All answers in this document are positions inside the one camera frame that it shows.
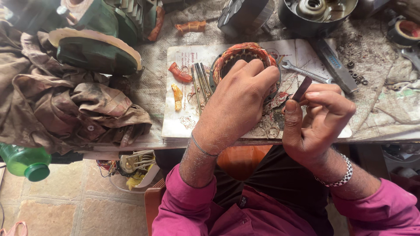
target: electrical tape roll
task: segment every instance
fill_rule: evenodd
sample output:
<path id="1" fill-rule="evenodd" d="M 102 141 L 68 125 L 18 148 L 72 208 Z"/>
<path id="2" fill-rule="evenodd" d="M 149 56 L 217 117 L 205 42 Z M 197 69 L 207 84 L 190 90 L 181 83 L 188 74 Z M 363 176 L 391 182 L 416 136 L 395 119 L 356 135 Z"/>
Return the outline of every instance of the electrical tape roll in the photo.
<path id="1" fill-rule="evenodd" d="M 398 20 L 388 31 L 388 37 L 399 45 L 413 46 L 420 42 L 420 26 L 412 21 Z"/>

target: plastic bag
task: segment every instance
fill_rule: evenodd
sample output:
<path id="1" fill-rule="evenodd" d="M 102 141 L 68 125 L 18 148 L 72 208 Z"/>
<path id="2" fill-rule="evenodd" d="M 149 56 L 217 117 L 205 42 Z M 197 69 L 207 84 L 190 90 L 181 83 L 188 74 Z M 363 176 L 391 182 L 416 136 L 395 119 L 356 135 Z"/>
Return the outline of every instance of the plastic bag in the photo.
<path id="1" fill-rule="evenodd" d="M 15 225 L 10 229 L 9 232 L 7 232 L 5 228 L 2 228 L 0 230 L 0 235 L 1 236 L 15 236 L 16 229 L 18 228 L 19 224 L 23 224 L 23 228 L 22 228 L 21 234 L 19 236 L 28 236 L 28 228 L 26 227 L 26 222 L 25 221 L 16 222 Z"/>

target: fingernail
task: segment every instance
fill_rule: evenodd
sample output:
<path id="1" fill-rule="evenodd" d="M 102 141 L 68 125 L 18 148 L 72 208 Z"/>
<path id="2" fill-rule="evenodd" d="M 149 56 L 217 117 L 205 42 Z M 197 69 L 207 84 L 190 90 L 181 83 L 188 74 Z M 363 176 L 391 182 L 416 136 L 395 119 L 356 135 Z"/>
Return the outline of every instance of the fingernail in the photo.
<path id="1" fill-rule="evenodd" d="M 296 105 L 291 100 L 286 102 L 285 110 L 287 112 L 294 112 L 296 111 Z"/>
<path id="2" fill-rule="evenodd" d="M 319 92 L 310 92 L 310 93 L 306 94 L 306 96 L 308 96 L 308 97 L 316 97 L 318 95 L 319 95 Z"/>

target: shirt cuff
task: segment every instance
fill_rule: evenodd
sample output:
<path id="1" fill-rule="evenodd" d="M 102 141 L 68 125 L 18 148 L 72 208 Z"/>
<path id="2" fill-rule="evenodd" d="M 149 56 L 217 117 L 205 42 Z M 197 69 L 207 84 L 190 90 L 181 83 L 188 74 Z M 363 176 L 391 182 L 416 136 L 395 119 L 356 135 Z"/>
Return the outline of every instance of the shirt cuff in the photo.
<path id="1" fill-rule="evenodd" d="M 333 195 L 340 214 L 354 220 L 373 221 L 390 218 L 414 206 L 417 198 L 396 184 L 381 180 L 381 186 L 373 195 L 361 200 L 344 200 Z"/>
<path id="2" fill-rule="evenodd" d="M 184 207 L 210 204 L 216 194 L 216 178 L 213 176 L 205 187 L 193 188 L 181 179 L 179 164 L 177 164 L 166 177 L 166 188 L 171 197 L 182 203 Z"/>

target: green bottle cap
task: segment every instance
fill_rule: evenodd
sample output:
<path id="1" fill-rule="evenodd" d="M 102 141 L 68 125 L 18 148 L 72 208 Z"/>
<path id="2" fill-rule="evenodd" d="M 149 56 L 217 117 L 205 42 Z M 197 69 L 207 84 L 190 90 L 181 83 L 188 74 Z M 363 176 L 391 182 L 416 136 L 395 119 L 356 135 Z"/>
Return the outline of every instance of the green bottle cap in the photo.
<path id="1" fill-rule="evenodd" d="M 44 163 L 37 163 L 28 166 L 24 174 L 25 177 L 29 179 L 29 181 L 38 182 L 48 177 L 50 174 L 50 169 Z"/>

